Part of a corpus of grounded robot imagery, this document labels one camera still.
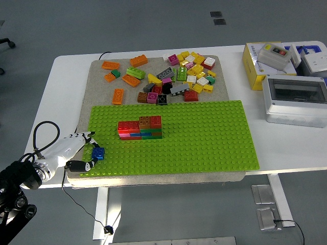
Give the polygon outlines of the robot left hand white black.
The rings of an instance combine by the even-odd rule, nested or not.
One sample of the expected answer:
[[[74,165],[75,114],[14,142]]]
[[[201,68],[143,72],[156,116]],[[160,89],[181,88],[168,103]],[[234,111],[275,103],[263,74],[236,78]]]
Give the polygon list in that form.
[[[90,171],[99,159],[103,159],[102,157],[92,157],[88,162],[73,160],[72,158],[87,143],[94,145],[97,150],[100,149],[98,143],[91,137],[94,134],[95,132],[70,134],[68,137],[64,137],[52,145],[44,154],[44,159],[34,163],[34,168],[41,180],[44,182],[50,180],[60,167],[66,167],[73,173],[85,173]]]

